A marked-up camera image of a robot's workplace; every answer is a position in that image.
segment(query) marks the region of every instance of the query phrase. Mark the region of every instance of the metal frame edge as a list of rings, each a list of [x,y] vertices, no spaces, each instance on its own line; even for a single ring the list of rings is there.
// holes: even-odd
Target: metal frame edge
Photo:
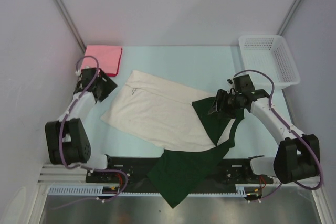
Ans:
[[[30,215],[27,218],[25,224],[37,224],[40,223],[43,214],[43,209],[48,196],[49,186],[38,185],[36,187],[35,199],[33,202],[33,207],[30,211]]]
[[[292,20],[292,18],[294,17],[295,12],[297,11],[297,9],[299,8],[300,4],[301,4],[302,0],[294,0],[291,7],[288,10],[288,13],[286,14],[278,32],[277,35],[281,35],[283,36],[290,21]]]
[[[336,223],[336,217],[333,212],[333,206],[328,199],[326,189],[322,187],[320,190],[313,191],[315,205],[319,213],[322,224]]]
[[[57,7],[57,9],[59,10],[60,14],[62,15],[65,23],[67,24],[68,28],[70,29],[71,33],[73,34],[78,46],[80,47],[81,51],[83,52],[83,54],[86,51],[86,46],[75,26],[75,23],[72,21],[65,5],[64,2],[62,0],[54,0],[54,3]]]

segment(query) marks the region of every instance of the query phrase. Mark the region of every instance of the white wall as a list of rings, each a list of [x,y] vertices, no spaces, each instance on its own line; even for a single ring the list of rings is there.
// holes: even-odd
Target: white wall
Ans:
[[[63,0],[87,44],[238,45],[275,34],[294,0]]]
[[[325,186],[336,206],[336,1],[303,0],[285,38],[301,76],[286,96],[298,126],[320,140]]]
[[[81,52],[52,0],[0,4],[1,215],[20,187],[31,199],[48,160],[44,125],[70,102]]]

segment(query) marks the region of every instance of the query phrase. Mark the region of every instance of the laundry basket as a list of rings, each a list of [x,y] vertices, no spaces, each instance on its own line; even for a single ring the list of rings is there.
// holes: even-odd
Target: laundry basket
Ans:
[[[272,78],[277,89],[300,82],[298,69],[285,39],[279,35],[244,35],[239,38],[243,70],[254,69]],[[270,82],[257,73],[248,73],[258,88]]]

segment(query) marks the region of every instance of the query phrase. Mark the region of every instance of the light blue table surface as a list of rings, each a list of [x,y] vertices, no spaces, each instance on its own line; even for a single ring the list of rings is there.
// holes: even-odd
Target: light blue table surface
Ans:
[[[240,70],[238,47],[123,47],[119,73],[112,80],[118,87],[102,103],[97,103],[84,122],[92,148],[118,157],[160,157],[163,149],[136,136],[121,132],[100,117],[125,84],[132,70],[139,70],[216,95],[229,88],[226,80]],[[273,104],[289,120],[281,90],[274,94]],[[236,131],[235,147],[225,158],[275,156],[277,144],[263,124],[245,110],[245,119]]]

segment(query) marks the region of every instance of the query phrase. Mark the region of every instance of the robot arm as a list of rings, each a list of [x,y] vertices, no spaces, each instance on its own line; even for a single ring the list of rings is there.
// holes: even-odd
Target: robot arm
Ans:
[[[48,122],[45,125],[46,139],[48,145],[49,158],[52,164],[62,164],[59,152],[59,134],[61,121],[74,101],[79,98],[80,93],[92,80],[96,73],[96,68],[83,69],[77,82],[73,95],[73,100],[65,113],[58,120]],[[117,85],[100,69],[99,75],[73,107],[71,114],[65,122],[63,130],[63,154],[66,163],[82,163],[96,169],[107,168],[108,157],[98,151],[91,149],[92,141],[89,140],[82,122],[87,117],[90,110],[97,102],[103,101]]]
[[[292,123],[281,120],[269,107],[269,95],[265,90],[255,90],[249,75],[233,79],[235,94],[224,90],[217,92],[216,101],[209,114],[225,112],[234,118],[235,110],[247,109],[258,118],[271,133],[278,144],[275,157],[256,157],[250,161],[252,171],[259,174],[276,176],[282,183],[319,175],[318,166],[307,148],[292,133],[295,131],[313,150],[319,160],[319,140],[315,135],[305,135]]]

